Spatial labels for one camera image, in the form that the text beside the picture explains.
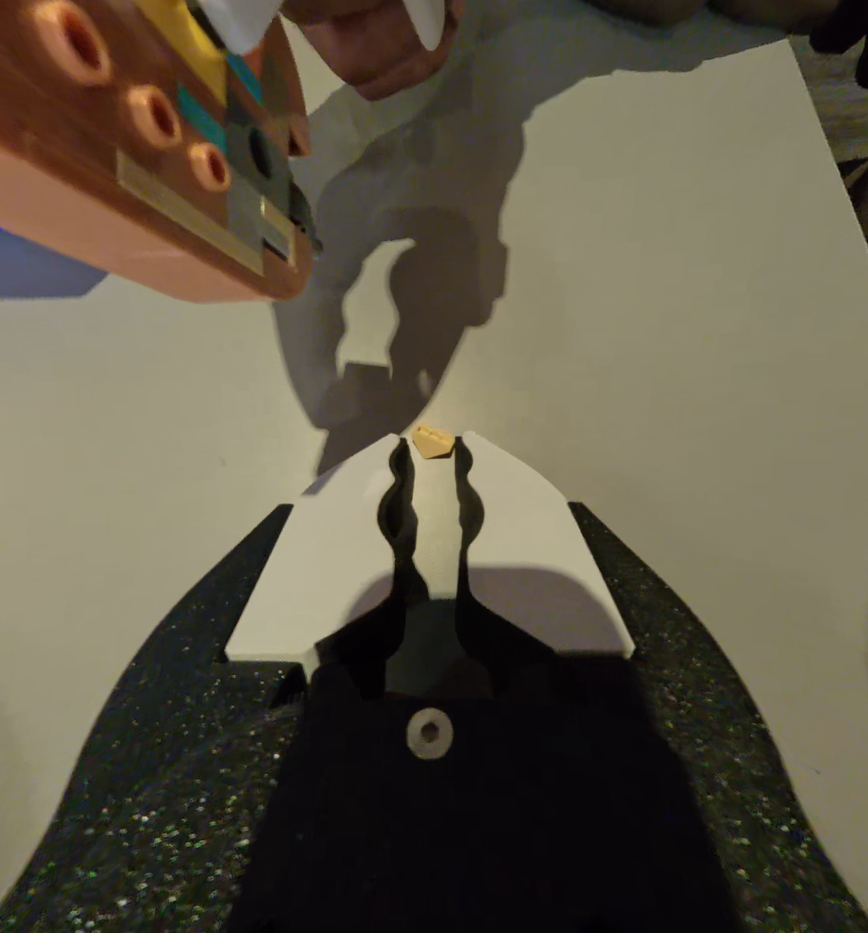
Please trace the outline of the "person's right hand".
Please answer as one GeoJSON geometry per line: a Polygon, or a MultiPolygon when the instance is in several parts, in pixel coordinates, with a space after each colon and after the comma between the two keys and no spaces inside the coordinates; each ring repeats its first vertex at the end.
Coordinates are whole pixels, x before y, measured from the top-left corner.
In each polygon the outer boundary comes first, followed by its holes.
{"type": "Polygon", "coordinates": [[[436,75],[447,63],[466,3],[445,4],[444,31],[428,51],[403,2],[288,1],[294,22],[328,68],[368,101],[379,101],[436,75]]]}

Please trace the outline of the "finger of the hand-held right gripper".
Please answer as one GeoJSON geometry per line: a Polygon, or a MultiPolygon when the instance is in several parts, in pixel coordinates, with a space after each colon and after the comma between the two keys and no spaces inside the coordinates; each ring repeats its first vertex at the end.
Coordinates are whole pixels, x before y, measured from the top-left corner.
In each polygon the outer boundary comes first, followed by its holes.
{"type": "Polygon", "coordinates": [[[426,52],[447,49],[454,41],[466,1],[404,1],[408,21],[426,52]]]}
{"type": "Polygon", "coordinates": [[[222,52],[243,57],[257,49],[283,1],[186,1],[187,10],[222,52]]]}

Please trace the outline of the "small tan toy brick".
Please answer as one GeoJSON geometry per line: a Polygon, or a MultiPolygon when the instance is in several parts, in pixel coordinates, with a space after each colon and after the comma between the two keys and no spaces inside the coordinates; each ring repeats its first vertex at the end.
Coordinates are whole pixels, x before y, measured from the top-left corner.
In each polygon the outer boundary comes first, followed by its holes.
{"type": "Polygon", "coordinates": [[[437,460],[451,457],[456,438],[451,434],[428,425],[418,424],[410,433],[410,438],[423,460],[437,460]]]}

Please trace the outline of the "brown toy brick assembly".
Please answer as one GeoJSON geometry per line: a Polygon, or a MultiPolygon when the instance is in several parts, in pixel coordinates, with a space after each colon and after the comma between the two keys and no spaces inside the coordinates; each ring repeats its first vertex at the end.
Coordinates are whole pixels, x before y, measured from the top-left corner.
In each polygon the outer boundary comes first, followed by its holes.
{"type": "Polygon", "coordinates": [[[0,1],[0,227],[194,302],[298,297],[322,247],[282,21],[235,54],[204,2],[0,1]]]}

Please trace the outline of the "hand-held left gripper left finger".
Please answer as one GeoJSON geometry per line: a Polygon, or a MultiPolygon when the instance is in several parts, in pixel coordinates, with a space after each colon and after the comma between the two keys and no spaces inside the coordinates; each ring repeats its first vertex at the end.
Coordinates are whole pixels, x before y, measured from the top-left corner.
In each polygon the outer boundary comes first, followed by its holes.
{"type": "Polygon", "coordinates": [[[320,476],[291,507],[225,647],[231,661],[385,665],[428,596],[415,563],[408,442],[393,434],[320,476]]]}

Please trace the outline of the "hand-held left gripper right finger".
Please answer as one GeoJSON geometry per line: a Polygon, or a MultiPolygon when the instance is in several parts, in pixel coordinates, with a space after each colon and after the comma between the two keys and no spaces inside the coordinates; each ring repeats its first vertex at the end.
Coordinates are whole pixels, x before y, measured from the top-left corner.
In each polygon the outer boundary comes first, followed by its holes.
{"type": "Polygon", "coordinates": [[[454,465],[456,629],[467,650],[521,636],[562,656],[630,659],[629,628],[565,496],[478,434],[457,440],[454,465]]]}

